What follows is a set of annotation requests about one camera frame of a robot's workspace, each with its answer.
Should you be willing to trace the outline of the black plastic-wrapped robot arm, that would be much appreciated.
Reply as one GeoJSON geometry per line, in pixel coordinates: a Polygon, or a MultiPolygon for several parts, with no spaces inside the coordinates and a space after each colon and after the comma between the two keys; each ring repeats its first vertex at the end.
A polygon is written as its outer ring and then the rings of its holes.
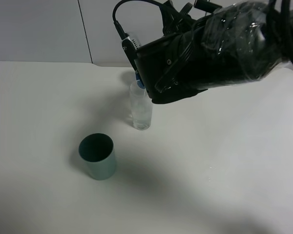
{"type": "Polygon", "coordinates": [[[249,0],[213,8],[208,16],[164,22],[164,35],[140,47],[135,64],[155,104],[207,89],[262,80],[293,62],[293,10],[249,0]]]}

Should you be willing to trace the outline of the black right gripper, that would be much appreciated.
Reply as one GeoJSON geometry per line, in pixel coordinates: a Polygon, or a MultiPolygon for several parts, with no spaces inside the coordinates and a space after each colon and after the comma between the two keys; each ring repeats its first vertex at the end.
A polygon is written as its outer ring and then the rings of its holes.
{"type": "Polygon", "coordinates": [[[169,104],[207,90],[193,84],[187,68],[191,53],[191,33],[164,36],[136,51],[134,61],[152,103],[169,104]]]}

